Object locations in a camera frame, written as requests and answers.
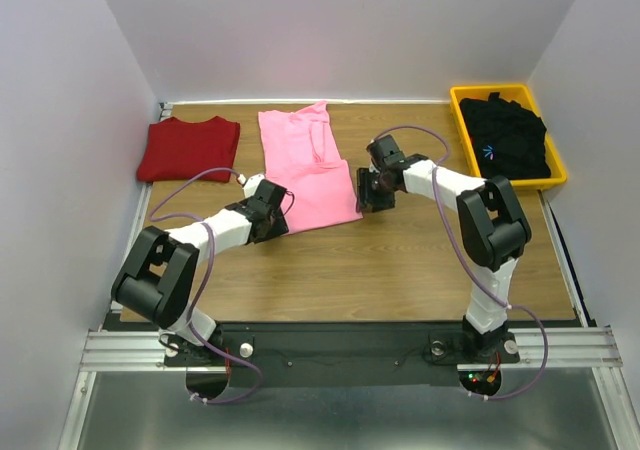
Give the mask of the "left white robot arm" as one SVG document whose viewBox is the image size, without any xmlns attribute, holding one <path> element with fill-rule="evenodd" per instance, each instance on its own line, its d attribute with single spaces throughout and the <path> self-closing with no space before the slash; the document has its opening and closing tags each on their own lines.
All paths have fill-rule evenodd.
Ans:
<svg viewBox="0 0 640 450">
<path fill-rule="evenodd" d="M 249 368 L 246 357 L 222 348 L 216 321 L 197 309 L 216 257 L 230 249 L 271 240 L 288 232 L 282 198 L 252 196 L 215 215 L 171 230 L 144 228 L 134 241 L 113 283 L 112 299 L 165 332 L 166 355 L 190 353 L 199 363 L 219 357 Z"/>
</svg>

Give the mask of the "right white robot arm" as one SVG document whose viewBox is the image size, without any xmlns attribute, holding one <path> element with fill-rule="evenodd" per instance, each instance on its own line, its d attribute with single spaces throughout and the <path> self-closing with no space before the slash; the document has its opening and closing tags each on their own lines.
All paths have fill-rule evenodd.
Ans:
<svg viewBox="0 0 640 450">
<path fill-rule="evenodd" d="M 530 225 L 510 182 L 503 177 L 463 175 L 421 155 L 360 168 L 356 181 L 360 211 L 394 208 L 399 191 L 436 203 L 454 252 L 472 282 L 457 343 L 472 360 L 497 351 L 508 331 L 512 275 L 531 240 Z"/>
</svg>

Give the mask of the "pink t shirt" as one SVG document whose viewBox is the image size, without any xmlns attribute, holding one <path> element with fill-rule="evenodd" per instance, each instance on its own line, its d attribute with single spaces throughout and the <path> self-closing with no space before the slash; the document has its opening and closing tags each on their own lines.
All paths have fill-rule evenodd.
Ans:
<svg viewBox="0 0 640 450">
<path fill-rule="evenodd" d="M 264 111 L 258 123 L 266 178 L 294 196 L 293 203 L 284 205 L 291 234 L 362 218 L 325 101 L 295 112 Z"/>
</svg>

